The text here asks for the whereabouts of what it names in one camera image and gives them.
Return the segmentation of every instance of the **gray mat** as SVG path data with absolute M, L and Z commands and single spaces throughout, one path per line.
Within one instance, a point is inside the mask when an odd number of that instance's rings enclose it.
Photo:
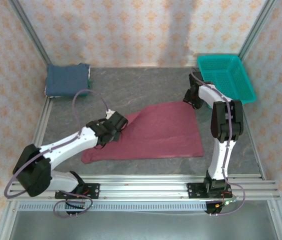
M 128 115 L 147 105 L 182 101 L 189 88 L 188 68 L 92 68 L 91 88 L 104 96 L 109 108 Z M 72 99 L 53 99 L 43 145 L 56 142 L 78 131 L 73 117 Z M 105 116 L 105 107 L 92 94 L 78 98 L 76 108 L 83 124 Z M 102 160 L 90 164 L 81 162 L 82 153 L 61 163 L 55 170 L 78 174 L 205 175 L 214 149 L 210 124 L 212 110 L 204 105 L 196 110 L 196 119 L 204 149 L 204 157 L 164 159 Z M 259 167 L 244 122 L 244 132 L 232 151 L 229 174 L 259 174 Z

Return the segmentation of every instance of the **wallpaper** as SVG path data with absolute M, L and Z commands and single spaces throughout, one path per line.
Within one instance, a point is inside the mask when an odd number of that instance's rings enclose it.
M 250 126 L 266 175 L 278 180 L 282 197 L 282 0 L 244 65 L 257 94 L 256 103 L 246 105 Z
M 266 0 L 20 0 L 51 61 L 195 66 L 238 54 Z
M 4 188 L 32 141 L 44 102 L 46 67 L 7 0 L 0 0 L 0 219 Z

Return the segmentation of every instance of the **teal basket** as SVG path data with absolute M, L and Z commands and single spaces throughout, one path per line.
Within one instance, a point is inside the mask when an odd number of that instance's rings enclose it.
M 212 82 L 228 98 L 240 100 L 243 105 L 252 103 L 257 99 L 246 70 L 238 56 L 199 56 L 197 63 L 203 80 Z

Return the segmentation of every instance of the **green basket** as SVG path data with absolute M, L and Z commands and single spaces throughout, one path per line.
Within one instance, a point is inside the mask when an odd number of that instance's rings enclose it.
M 257 99 L 249 77 L 238 56 L 199 56 L 197 63 L 203 80 L 205 82 L 212 82 L 228 98 L 240 100 L 243 105 L 252 103 Z

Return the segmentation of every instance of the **cable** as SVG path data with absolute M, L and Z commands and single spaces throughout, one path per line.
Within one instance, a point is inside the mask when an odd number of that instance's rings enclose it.
M 70 143 L 73 143 L 73 142 L 80 136 L 80 134 L 81 134 L 81 132 L 82 132 L 82 127 L 81 127 L 81 123 L 80 123 L 80 120 L 79 120 L 79 117 L 78 117 L 78 113 L 77 113 L 76 108 L 75 108 L 75 103 L 76 103 L 77 97 L 78 97 L 81 93 L 86 93 L 86 92 L 91 92 L 91 93 L 93 93 L 93 94 L 96 94 L 96 95 L 102 100 L 102 102 L 104 103 L 105 108 L 106 108 L 106 111 L 107 111 L 107 112 L 109 111 L 108 105 L 107 105 L 106 101 L 104 100 L 104 98 L 101 96 L 100 93 L 98 93 L 98 92 L 96 92 L 96 91 L 93 91 L 93 90 L 90 90 L 90 89 L 82 89 L 82 90 L 78 91 L 78 92 L 76 93 L 76 95 L 74 96 L 73 100 L 72 100 L 73 115 L 74 115 L 74 117 L 75 117 L 75 119 L 76 119 L 76 121 L 77 121 L 78 127 L 79 127 L 78 134 L 77 134 L 74 138 L 70 139 L 69 141 L 66 141 L 66 142 L 64 142 L 64 143 L 61 143 L 61 144 L 59 144 L 59 145 L 56 145 L 56 146 L 52 147 L 51 149 L 47 149 L 47 150 L 45 150 L 45 151 L 43 151 L 43 152 L 40 152 L 39 154 L 37 154 L 37 155 L 35 155 L 34 157 L 32 157 L 29 161 L 27 161 L 24 165 L 22 165 L 22 166 L 13 174 L 13 176 L 11 177 L 11 179 L 9 180 L 9 182 L 7 183 L 7 185 L 6 185 L 5 189 L 4 189 L 4 196 L 5 196 L 7 199 L 12 199 L 12 198 L 18 197 L 18 196 L 20 196 L 20 195 L 26 193 L 26 190 L 23 190 L 23 191 L 21 191 L 21 192 L 19 192 L 19 193 L 17 193 L 17 194 L 8 195 L 8 191 L 9 191 L 10 187 L 12 186 L 12 183 L 17 180 L 17 176 L 18 176 L 27 166 L 29 166 L 29 165 L 30 165 L 31 163 L 33 163 L 36 159 L 38 159 L 39 157 L 43 156 L 44 154 L 46 154 L 46 153 L 48 153 L 48 152 L 52 152 L 53 150 L 56 150 L 56 149 L 58 149 L 58 148 L 64 147 L 64 146 L 66 146 L 66 145 L 68 145 L 68 144 L 70 144 Z M 62 192 L 62 193 L 64 193 L 64 194 L 67 194 L 67 195 L 71 195 L 71 196 L 75 196 L 75 197 L 80 197 L 80 198 L 88 199 L 88 200 L 91 201 L 90 206 L 87 207 L 84 211 L 82 211 L 82 212 L 80 212 L 79 214 L 77 214 L 77 216 L 78 216 L 78 215 L 81 215 L 81 214 L 83 214 L 83 213 L 85 213 L 86 211 L 88 211 L 88 210 L 91 208 L 92 204 L 93 204 L 92 199 L 91 199 L 90 197 L 88 197 L 88 196 L 81 195 L 81 194 L 74 194 L 74 193 L 66 192 L 66 191 L 60 191 L 60 192 Z M 60 218 L 67 218 L 68 216 L 61 216 L 61 215 L 56 214 L 55 209 L 56 209 L 56 206 L 57 206 L 59 203 L 78 203 L 78 202 L 77 202 L 77 201 L 70 201 L 70 200 L 61 200 L 61 201 L 58 201 L 58 202 L 54 205 L 54 207 L 53 207 L 54 215 L 56 215 L 57 217 L 60 217 Z
M 225 155 L 224 155 L 224 160 L 223 160 L 223 164 L 222 164 L 222 175 L 223 175 L 223 178 L 224 178 L 224 181 L 229 184 L 229 185 L 233 185 L 233 186 L 237 186 L 238 188 L 240 188 L 242 190 L 242 193 L 243 193 L 243 198 L 242 198 L 242 202 L 240 204 L 240 206 L 238 206 L 236 209 L 234 210 L 231 210 L 229 212 L 224 212 L 224 213 L 218 213 L 218 214 L 212 214 L 212 216 L 219 216 L 219 215 L 227 215 L 227 214 L 232 214 L 236 211 L 238 211 L 240 208 L 242 208 L 243 204 L 245 203 L 245 200 L 246 200 L 246 191 L 245 189 L 239 185 L 239 184 L 236 184 L 236 183 L 231 183 L 228 181 L 228 178 L 226 177 L 226 172 L 225 172 L 225 169 L 226 169 L 226 163 L 227 163 L 227 158 L 228 158 L 228 154 L 229 154 L 229 147 L 230 147 L 230 141 L 232 139 L 232 119 L 231 119 L 231 108 L 230 108 L 230 104 L 227 100 L 227 98 L 225 97 L 224 94 L 222 94 L 221 92 L 219 92 L 217 89 L 215 88 L 212 88 L 210 85 L 206 84 L 204 81 L 201 81 L 200 79 L 198 79 L 192 72 L 192 69 L 190 71 L 190 74 L 192 75 L 192 77 L 194 77 L 195 80 L 197 80 L 199 83 L 201 83 L 202 85 L 206 86 L 207 88 L 215 91 L 224 101 L 225 101 L 225 104 L 226 104 L 226 108 L 227 108 L 227 113 L 228 113 L 228 121 L 229 121 L 229 139 L 227 141 L 227 144 L 226 144 L 226 150 L 225 150 Z

